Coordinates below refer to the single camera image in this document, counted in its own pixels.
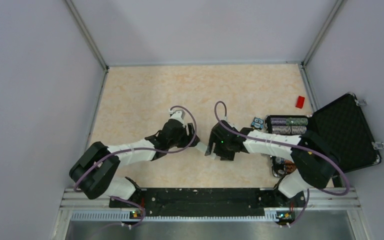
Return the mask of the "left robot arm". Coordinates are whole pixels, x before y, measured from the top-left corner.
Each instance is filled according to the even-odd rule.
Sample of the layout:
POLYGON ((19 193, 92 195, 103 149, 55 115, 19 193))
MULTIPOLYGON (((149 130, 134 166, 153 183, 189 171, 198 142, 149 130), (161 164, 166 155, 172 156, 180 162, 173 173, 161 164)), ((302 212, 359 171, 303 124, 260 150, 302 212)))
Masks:
POLYGON ((140 187, 130 177, 117 177, 118 169, 140 162, 151 162, 180 153, 198 144, 197 123, 184 124, 170 118, 161 130, 137 142, 104 145, 94 142, 69 171, 73 190, 94 200, 108 196, 120 198, 127 206, 140 202, 140 187))

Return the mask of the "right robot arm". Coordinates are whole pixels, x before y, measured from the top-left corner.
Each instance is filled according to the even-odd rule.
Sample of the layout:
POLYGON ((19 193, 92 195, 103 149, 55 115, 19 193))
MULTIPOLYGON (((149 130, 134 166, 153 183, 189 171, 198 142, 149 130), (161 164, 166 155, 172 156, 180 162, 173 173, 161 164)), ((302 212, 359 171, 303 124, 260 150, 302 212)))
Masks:
POLYGON ((339 155, 311 130, 302 135, 280 135, 251 127, 237 130, 222 120, 211 129, 205 155, 232 161, 236 153, 269 155, 295 164, 295 171, 274 187, 273 200, 279 206, 287 206, 309 188, 324 189, 340 163, 339 155))

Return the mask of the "white remote control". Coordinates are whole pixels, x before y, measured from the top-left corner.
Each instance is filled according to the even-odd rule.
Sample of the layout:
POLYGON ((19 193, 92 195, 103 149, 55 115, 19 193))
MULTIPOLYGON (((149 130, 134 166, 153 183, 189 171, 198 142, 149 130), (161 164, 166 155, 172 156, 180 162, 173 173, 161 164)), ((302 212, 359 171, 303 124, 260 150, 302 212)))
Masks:
POLYGON ((207 153, 207 150, 208 150, 208 146, 205 145, 204 143, 202 142, 199 142, 195 148, 200 151, 202 154, 204 154, 205 157, 207 158, 210 158, 212 160, 217 160, 217 155, 215 153, 207 153))

